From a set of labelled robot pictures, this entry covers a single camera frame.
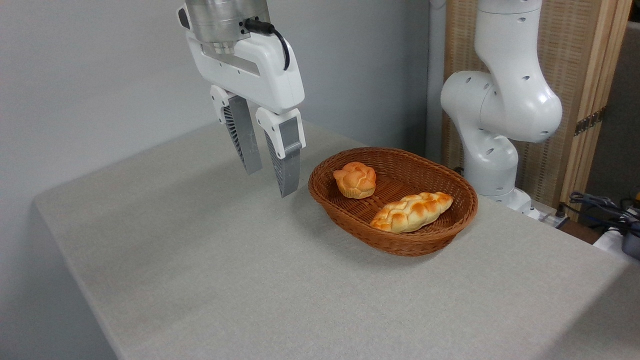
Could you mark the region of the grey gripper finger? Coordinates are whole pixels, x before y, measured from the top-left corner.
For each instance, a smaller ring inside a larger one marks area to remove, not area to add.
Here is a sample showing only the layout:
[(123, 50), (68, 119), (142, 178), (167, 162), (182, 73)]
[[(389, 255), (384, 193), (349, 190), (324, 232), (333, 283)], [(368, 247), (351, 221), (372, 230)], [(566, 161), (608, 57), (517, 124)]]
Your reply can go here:
[(297, 191), (300, 181), (300, 153), (306, 147), (299, 109), (276, 114), (259, 107), (256, 120), (265, 134), (267, 148), (282, 198)]
[(210, 87), (210, 96), (215, 118), (225, 125), (245, 171), (260, 171), (263, 166), (247, 100), (215, 84)]

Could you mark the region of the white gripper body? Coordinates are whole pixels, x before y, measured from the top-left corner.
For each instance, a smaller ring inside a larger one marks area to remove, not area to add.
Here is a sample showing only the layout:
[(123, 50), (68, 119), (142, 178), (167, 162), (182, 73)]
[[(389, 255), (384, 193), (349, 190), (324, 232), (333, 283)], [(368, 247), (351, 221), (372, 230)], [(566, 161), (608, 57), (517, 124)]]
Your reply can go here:
[(295, 109), (306, 97), (297, 57), (286, 42), (285, 52), (275, 35), (253, 33), (234, 46), (233, 54), (217, 54), (212, 45), (201, 43), (186, 31), (189, 49), (202, 77), (228, 92), (276, 114)]

